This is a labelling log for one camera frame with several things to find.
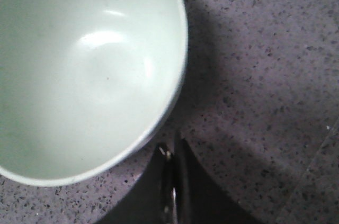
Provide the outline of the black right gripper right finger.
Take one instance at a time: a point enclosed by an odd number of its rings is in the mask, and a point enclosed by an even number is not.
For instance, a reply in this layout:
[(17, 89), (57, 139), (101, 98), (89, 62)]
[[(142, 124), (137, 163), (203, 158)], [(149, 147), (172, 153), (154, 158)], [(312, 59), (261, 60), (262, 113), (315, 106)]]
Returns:
[(174, 139), (174, 185), (178, 223), (260, 223), (208, 175), (179, 132)]

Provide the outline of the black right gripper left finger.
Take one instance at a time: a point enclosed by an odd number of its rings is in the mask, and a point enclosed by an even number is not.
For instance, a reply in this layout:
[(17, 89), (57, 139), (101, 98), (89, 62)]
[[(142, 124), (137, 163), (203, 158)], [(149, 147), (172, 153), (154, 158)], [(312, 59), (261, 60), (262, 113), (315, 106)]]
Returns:
[(131, 190), (97, 223), (173, 223), (173, 158), (157, 144), (145, 171)]

